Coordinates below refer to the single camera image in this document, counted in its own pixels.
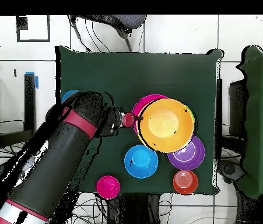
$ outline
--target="purple bowl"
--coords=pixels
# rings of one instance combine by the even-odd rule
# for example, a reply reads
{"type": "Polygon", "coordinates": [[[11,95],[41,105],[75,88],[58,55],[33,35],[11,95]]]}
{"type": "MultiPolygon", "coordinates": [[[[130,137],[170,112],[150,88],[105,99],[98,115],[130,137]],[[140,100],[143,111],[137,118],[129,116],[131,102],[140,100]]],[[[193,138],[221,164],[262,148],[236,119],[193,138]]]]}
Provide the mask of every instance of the purple bowl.
{"type": "Polygon", "coordinates": [[[201,140],[194,136],[183,149],[168,153],[170,163],[180,170],[196,169],[204,160],[205,148],[201,140]]]}

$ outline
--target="pink bowl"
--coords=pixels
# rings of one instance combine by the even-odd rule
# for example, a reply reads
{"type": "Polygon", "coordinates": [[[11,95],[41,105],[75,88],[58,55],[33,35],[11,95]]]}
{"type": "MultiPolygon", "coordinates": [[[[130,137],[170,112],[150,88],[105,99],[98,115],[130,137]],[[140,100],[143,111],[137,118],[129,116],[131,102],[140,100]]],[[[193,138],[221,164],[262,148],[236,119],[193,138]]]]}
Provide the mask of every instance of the pink bowl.
{"type": "MultiPolygon", "coordinates": [[[[154,100],[159,99],[166,99],[167,97],[161,94],[149,94],[143,98],[141,98],[137,104],[135,104],[134,109],[132,110],[133,114],[135,116],[138,116],[138,114],[142,111],[142,109],[149,103],[151,103],[154,100]]],[[[134,131],[138,133],[138,130],[136,128],[136,124],[134,122],[134,131]]]]}

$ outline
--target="red cup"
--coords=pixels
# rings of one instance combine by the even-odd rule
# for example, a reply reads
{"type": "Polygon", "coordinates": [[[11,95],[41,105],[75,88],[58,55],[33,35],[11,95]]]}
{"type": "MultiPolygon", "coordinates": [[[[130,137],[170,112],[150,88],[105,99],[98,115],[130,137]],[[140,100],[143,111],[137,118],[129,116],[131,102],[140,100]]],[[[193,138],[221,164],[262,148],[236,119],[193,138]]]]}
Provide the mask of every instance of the red cup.
{"type": "Polygon", "coordinates": [[[198,178],[192,171],[180,170],[174,176],[173,186],[178,193],[192,194],[198,187],[198,178]]]}

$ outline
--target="blue tape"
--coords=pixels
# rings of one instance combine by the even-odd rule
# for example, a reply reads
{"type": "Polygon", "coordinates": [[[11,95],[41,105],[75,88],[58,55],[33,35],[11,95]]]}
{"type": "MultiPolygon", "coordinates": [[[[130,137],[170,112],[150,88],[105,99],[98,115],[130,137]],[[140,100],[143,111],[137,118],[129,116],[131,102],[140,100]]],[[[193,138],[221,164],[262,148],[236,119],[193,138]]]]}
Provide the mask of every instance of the blue tape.
{"type": "MultiPolygon", "coordinates": [[[[35,75],[35,72],[26,72],[26,75],[35,75]]],[[[38,76],[35,76],[35,87],[36,89],[39,88],[38,76]]]]}
{"type": "Polygon", "coordinates": [[[35,76],[35,87],[38,89],[39,84],[38,84],[38,76],[35,76]]]}

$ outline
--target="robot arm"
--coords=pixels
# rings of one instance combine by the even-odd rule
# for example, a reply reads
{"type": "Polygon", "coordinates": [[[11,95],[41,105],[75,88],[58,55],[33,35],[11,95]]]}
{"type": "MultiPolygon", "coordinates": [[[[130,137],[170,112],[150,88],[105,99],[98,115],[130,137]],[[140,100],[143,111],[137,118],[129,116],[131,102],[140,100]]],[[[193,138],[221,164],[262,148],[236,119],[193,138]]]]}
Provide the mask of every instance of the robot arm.
{"type": "MultiPolygon", "coordinates": [[[[0,224],[47,224],[90,140],[112,136],[121,127],[132,127],[137,119],[132,113],[106,107],[102,96],[94,92],[75,93],[62,109],[49,110],[46,122],[52,118],[58,122],[48,148],[24,181],[12,188],[0,210],[0,224]]],[[[19,169],[13,171],[17,177],[19,169]]]]}

